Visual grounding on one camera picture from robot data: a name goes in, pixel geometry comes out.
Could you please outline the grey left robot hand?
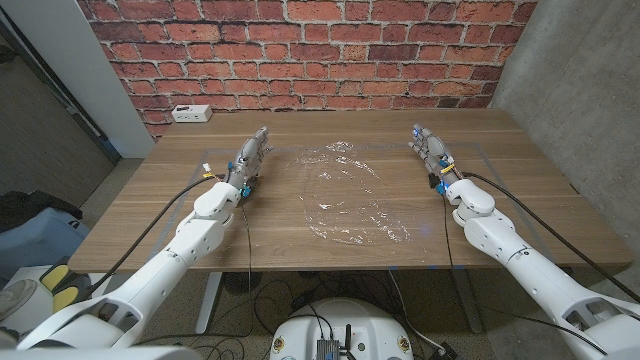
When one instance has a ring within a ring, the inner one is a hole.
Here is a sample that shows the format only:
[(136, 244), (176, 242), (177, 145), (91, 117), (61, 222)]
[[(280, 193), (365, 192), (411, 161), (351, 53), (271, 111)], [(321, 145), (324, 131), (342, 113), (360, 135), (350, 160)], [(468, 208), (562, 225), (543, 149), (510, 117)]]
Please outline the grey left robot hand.
[(227, 178), (227, 183), (238, 190), (245, 188), (251, 178), (257, 177), (264, 157), (269, 153), (269, 129), (261, 127), (236, 153)]

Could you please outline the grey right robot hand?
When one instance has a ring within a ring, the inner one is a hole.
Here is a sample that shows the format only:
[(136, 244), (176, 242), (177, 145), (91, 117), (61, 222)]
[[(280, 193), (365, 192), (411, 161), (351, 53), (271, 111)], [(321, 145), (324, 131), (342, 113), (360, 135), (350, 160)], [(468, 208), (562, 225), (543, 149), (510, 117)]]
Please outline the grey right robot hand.
[(463, 178), (456, 169), (454, 157), (442, 140), (429, 129), (415, 124), (412, 136), (408, 146), (424, 162), (430, 188), (444, 195), (449, 186)]

